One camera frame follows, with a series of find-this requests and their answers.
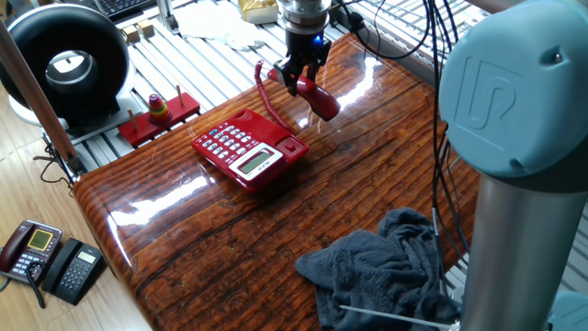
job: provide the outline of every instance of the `telephone display screen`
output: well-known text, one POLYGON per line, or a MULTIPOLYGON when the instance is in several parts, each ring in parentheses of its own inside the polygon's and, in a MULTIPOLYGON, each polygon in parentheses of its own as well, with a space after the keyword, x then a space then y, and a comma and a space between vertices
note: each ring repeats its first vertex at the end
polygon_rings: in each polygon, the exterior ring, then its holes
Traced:
POLYGON ((30 242, 28 242, 28 246, 37 248, 38 250, 45 250, 45 248, 47 248, 47 244, 49 243, 52 237, 53 234, 37 230, 35 231, 35 234, 33 234, 33 237, 30 239, 30 242))
POLYGON ((264 163, 264 161, 267 160, 269 158, 269 156, 271 156, 270 153, 265 152, 265 151, 261 152, 253 160, 251 160, 251 161, 247 162, 245 165, 243 165, 241 167, 241 171, 243 171, 245 174, 249 174, 257 166, 264 163))
POLYGON ((78 257, 80 257, 82 260, 84 260, 87 263, 94 263, 94 260, 96 259, 95 257, 92 257, 91 255, 87 254, 84 251, 80 252, 80 254, 78 254, 78 257))

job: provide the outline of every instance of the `dark gray towel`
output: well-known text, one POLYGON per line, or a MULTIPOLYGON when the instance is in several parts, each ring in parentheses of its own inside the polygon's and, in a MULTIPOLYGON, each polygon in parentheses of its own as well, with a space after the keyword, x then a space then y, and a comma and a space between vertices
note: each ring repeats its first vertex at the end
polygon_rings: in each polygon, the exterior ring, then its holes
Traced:
POLYGON ((330 247, 296 261, 296 270, 316 284, 322 327, 337 331, 433 330, 421 325, 349 312, 339 305, 447 322, 458 316, 439 292, 435 232, 420 213, 389 212, 378 234, 358 230, 330 247))

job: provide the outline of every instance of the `small wooden block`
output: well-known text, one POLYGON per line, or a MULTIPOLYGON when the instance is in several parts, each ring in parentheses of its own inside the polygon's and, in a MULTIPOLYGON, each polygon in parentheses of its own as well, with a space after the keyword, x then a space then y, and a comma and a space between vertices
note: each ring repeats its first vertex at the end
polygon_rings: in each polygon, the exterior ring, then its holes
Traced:
POLYGON ((155 29, 153 28, 153 24, 151 24, 149 19, 145 19, 139 22, 138 24, 139 29, 141 30, 141 33, 143 34, 143 36, 145 36, 145 38, 150 38, 153 35, 155 35, 155 29))
POLYGON ((124 28, 123 31, 127 35, 129 42, 137 42, 141 40, 141 36, 139 36, 139 31, 134 26, 128 26, 124 28))
POLYGON ((169 111, 172 113, 172 119, 165 125, 155 125, 149 122, 149 112, 146 112, 135 118, 137 126, 139 127, 138 130, 135 130, 131 121, 128 121, 119 126, 120 134, 132 146, 137 146, 176 125, 181 120, 185 120, 187 117, 194 115, 200 110, 200 104, 188 93, 182 93, 182 98, 184 99, 184 106, 180 104, 179 97, 174 97, 165 103, 169 111))

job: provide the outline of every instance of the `glossy wood grain surface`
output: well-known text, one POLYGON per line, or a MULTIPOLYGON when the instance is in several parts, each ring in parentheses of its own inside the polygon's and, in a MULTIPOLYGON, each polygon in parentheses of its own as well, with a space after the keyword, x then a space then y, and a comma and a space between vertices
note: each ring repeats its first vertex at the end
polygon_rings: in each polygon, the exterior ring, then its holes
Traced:
MULTIPOLYGON (((268 117, 254 88, 76 184, 96 241, 154 329, 320 329, 296 258, 354 230, 376 231, 394 208, 431 214, 432 88, 396 63, 364 60, 351 36, 335 43, 317 83, 342 106, 330 122, 265 82, 311 150, 259 194, 190 146, 243 108, 268 117)), ((478 176, 460 162, 453 175, 471 235, 478 176)), ((441 213, 454 233, 446 204, 441 213)), ((457 261, 446 241, 443 252, 446 265, 457 261)))

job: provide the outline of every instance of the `telephone on floor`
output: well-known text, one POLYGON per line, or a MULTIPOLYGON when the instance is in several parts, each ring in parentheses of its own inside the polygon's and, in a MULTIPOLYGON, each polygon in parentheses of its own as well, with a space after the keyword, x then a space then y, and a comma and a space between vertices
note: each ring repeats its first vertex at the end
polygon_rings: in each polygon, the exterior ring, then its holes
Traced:
POLYGON ((99 249, 70 238, 53 261, 42 289, 76 305, 104 266, 99 249))
POLYGON ((10 280, 30 284, 45 308, 37 286, 48 270, 43 290, 77 304, 100 274, 104 258, 99 249, 75 239, 69 239, 55 257, 61 239, 58 228, 31 220, 21 223, 0 253, 0 275, 7 277, 0 291, 10 280))

